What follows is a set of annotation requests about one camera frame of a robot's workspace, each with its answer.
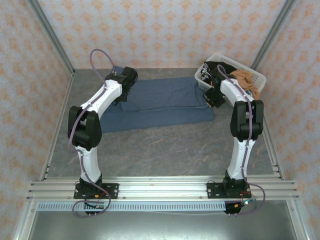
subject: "blue towel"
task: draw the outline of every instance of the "blue towel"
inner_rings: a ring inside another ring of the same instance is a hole
[[[110,105],[100,119],[103,133],[213,121],[194,77],[138,80],[127,102]]]

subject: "orange patterned wall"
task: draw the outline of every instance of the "orange patterned wall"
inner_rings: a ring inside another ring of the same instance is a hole
[[[13,239],[39,180],[69,74],[26,0],[0,5],[0,238]]]
[[[298,180],[320,236],[320,5],[299,0],[259,72],[261,94],[285,176]]]
[[[39,2],[73,67],[90,69],[94,48],[135,68],[197,68],[214,52],[250,66],[285,0]]]

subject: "black cloth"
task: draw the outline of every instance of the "black cloth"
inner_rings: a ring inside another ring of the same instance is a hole
[[[211,84],[212,77],[215,77],[215,76],[211,76],[211,72],[218,65],[221,65],[222,67],[224,67],[226,74],[230,74],[233,71],[237,70],[235,67],[222,61],[205,61],[203,64],[203,68],[201,70],[201,78],[205,83]]]

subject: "laundry basket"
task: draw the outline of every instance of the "laundry basket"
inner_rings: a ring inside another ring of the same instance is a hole
[[[213,61],[213,62],[223,62],[226,64],[229,64],[233,67],[235,67],[237,70],[246,70],[248,72],[253,73],[252,77],[253,77],[253,81],[254,81],[254,85],[258,88],[259,92],[262,91],[262,89],[264,88],[265,84],[266,84],[266,77],[263,76],[262,74],[256,72],[255,70],[252,70],[251,68],[236,62],[235,60],[232,60],[226,56],[223,56],[221,54],[214,54],[211,57],[209,57],[206,62],[209,61]],[[199,87],[203,90],[203,91],[208,91],[210,88],[213,88],[210,84],[207,84],[206,82],[201,80],[201,70],[203,68],[203,64],[201,65],[201,67],[199,67],[199,69],[196,71],[194,77],[195,79],[198,81]]]

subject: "black mounting plate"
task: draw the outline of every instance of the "black mounting plate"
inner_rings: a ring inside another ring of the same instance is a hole
[[[119,183],[102,183],[102,188],[105,189],[108,194],[110,194],[111,199],[118,199],[119,193]],[[82,192],[80,183],[75,185],[74,190],[74,199],[96,199],[95,196],[87,196]],[[108,199],[108,197],[104,194],[100,197],[100,199]]]
[[[222,182],[208,182],[206,184],[206,193],[208,199],[229,199],[230,197],[226,194],[225,188]],[[243,196],[239,194],[239,198],[250,199],[250,193],[244,193]]]

